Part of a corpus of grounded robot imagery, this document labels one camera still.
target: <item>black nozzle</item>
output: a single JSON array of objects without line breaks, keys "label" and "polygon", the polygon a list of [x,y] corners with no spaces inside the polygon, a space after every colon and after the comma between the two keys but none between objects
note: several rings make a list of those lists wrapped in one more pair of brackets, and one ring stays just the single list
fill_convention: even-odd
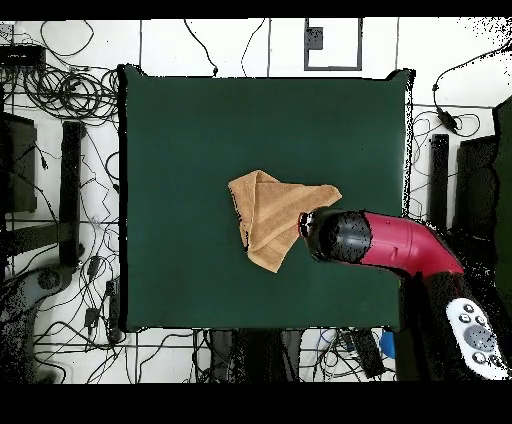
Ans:
[{"label": "black nozzle", "polygon": [[311,256],[319,261],[359,263],[371,245],[372,233],[363,212],[322,207],[299,217],[299,232]]}]

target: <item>black speaker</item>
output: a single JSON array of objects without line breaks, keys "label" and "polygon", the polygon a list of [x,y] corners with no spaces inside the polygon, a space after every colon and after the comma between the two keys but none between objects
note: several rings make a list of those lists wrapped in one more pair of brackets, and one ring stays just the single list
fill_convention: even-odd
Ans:
[{"label": "black speaker", "polygon": [[460,144],[453,218],[453,229],[457,232],[492,240],[497,184],[492,163],[497,149],[498,140],[494,136]]}]

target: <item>blue object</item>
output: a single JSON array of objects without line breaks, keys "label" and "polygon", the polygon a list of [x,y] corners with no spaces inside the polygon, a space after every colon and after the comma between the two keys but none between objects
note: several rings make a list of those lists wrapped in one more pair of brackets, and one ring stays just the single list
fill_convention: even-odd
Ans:
[{"label": "blue object", "polygon": [[391,331],[383,331],[379,341],[380,350],[388,358],[395,359],[395,343],[393,341],[393,333]]}]

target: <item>towel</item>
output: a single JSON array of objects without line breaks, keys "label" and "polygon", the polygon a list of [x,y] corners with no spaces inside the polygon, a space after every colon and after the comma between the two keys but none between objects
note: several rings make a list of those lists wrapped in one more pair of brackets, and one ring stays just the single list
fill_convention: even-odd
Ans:
[{"label": "towel", "polygon": [[299,214],[341,199],[336,187],[281,183],[259,170],[231,181],[228,188],[247,256],[272,272],[299,237]]}]

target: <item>white remote control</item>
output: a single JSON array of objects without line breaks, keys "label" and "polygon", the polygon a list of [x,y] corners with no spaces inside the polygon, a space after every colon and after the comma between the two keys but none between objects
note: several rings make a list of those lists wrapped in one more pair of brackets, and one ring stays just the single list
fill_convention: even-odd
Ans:
[{"label": "white remote control", "polygon": [[488,380],[509,379],[484,311],[472,300],[458,298],[448,304],[446,315],[466,365]]}]

